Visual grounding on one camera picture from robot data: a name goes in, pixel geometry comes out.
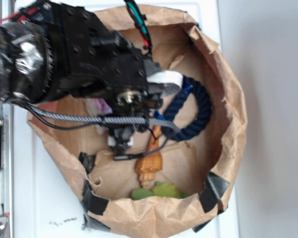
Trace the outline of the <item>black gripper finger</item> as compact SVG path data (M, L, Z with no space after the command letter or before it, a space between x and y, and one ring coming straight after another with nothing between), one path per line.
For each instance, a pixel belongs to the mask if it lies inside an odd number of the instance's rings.
M108 146L115 153L114 161L128 160L126 150L133 145L134 130L132 126L110 128L108 134Z

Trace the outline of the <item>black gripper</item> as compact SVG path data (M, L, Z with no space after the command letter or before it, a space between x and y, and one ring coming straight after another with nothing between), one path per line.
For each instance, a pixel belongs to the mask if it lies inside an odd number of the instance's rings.
M101 98L112 108L112 118L127 118L143 130L161 97L182 90L183 75L162 70L151 45L143 53L83 7L55 4L51 16L53 100Z

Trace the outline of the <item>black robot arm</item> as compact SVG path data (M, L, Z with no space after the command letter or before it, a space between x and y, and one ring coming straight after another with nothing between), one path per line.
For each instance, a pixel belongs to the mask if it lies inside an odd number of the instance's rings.
M135 26L146 40L147 53L108 29L96 14L83 7L38 0L9 20L0 21L0 103L27 109L39 120L99 124L110 130L115 160L133 159L125 152L135 131L150 125L179 128L155 119L163 97L178 93L183 76L164 71L152 60L149 32L134 1L126 2ZM75 117L52 114L36 104L72 95L101 98L112 112L107 116Z

